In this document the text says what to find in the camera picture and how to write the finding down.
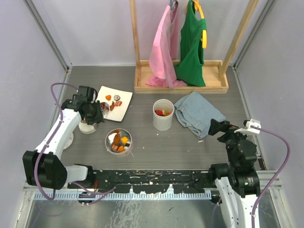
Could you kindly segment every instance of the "hanging clothes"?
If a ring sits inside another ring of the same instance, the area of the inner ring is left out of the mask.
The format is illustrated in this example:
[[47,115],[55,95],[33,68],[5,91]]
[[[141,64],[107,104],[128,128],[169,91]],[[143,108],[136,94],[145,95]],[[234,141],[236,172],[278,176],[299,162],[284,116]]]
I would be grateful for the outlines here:
[[147,85],[169,88],[187,86],[183,81],[176,80],[172,63],[172,59],[177,56],[178,25],[178,5],[176,5],[174,10],[170,10],[170,6],[167,6],[154,38],[149,58],[149,66],[153,75],[146,82]]
[[195,16],[194,2],[189,0],[185,24],[182,27],[180,42],[180,63],[174,66],[178,80],[188,86],[206,86],[203,79],[204,49],[200,40],[202,31],[207,30],[205,19]]

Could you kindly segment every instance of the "gray wooden tabletop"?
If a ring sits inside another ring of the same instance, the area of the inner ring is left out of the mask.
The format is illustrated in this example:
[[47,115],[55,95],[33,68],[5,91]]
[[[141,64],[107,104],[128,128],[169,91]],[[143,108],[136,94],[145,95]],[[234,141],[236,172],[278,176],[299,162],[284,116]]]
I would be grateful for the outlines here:
[[[101,86],[134,92],[134,66],[75,66],[69,83],[76,86],[91,86],[99,91]],[[227,71],[229,90],[227,94],[203,95],[236,126],[242,126],[245,111],[237,83],[229,67]],[[75,93],[67,88],[65,99]],[[185,94],[133,94],[122,122],[105,121],[92,134],[74,130],[72,145],[64,150],[65,165],[85,164],[95,169],[208,169],[211,164],[227,162],[225,145],[215,136],[198,139],[188,128],[183,127],[173,116],[172,126],[167,131],[158,131],[152,120],[152,106],[159,99],[173,103]],[[105,149],[105,137],[115,128],[128,130],[134,148],[127,157],[116,158]]]

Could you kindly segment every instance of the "clothes hanger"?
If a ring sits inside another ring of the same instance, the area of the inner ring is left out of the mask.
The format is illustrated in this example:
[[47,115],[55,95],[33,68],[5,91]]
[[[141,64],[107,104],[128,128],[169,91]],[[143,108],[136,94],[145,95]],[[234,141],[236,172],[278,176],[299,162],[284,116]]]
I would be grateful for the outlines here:
[[178,6],[179,2],[177,0],[170,0],[169,6],[170,9],[173,10],[173,4],[175,3],[176,7]]
[[[203,13],[203,10],[201,9],[201,6],[200,6],[200,0],[192,0],[192,2],[194,2],[194,9],[196,11],[199,11],[200,13],[200,17],[202,19],[204,19],[204,13]],[[204,29],[202,34],[201,34],[201,38],[200,38],[201,42],[202,42],[202,46],[203,46],[203,49],[205,49],[207,47],[207,31]]]

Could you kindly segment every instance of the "yellow hanger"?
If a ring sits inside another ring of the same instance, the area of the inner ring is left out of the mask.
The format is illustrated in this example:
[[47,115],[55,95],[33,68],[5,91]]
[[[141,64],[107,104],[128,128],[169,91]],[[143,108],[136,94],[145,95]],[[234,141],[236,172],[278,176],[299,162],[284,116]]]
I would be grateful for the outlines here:
[[[203,10],[201,9],[201,6],[200,6],[200,0],[192,0],[193,2],[194,2],[194,9],[196,10],[196,11],[199,11],[199,13],[200,13],[200,17],[202,18],[202,19],[204,19],[205,17],[204,17],[204,13],[203,13]],[[207,47],[207,31],[204,29],[203,30],[203,32],[202,32],[202,34],[201,34],[201,38],[200,38],[200,40],[202,41],[202,46],[203,46],[203,48],[206,48]]]

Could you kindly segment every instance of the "wooden clothes rack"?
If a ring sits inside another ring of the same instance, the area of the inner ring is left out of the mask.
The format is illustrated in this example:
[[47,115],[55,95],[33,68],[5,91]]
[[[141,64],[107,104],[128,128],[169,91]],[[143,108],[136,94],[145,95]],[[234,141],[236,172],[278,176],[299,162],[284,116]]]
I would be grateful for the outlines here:
[[[226,70],[231,62],[231,59],[239,45],[239,42],[244,35],[245,29],[250,21],[250,18],[257,6],[258,0],[249,0],[244,11],[243,17],[238,25],[237,31],[230,44],[224,62],[221,60],[204,60],[205,64],[202,67],[205,87],[185,86],[169,89],[166,87],[154,87],[146,85],[150,76],[153,75],[148,60],[139,59],[138,36],[137,36],[137,20],[135,0],[130,0],[131,19],[133,28],[134,49],[136,58],[135,82],[134,89],[136,93],[142,94],[188,94],[192,91],[197,91],[202,94],[225,94],[229,86],[226,77]],[[173,60],[173,64],[179,63],[179,60]]]

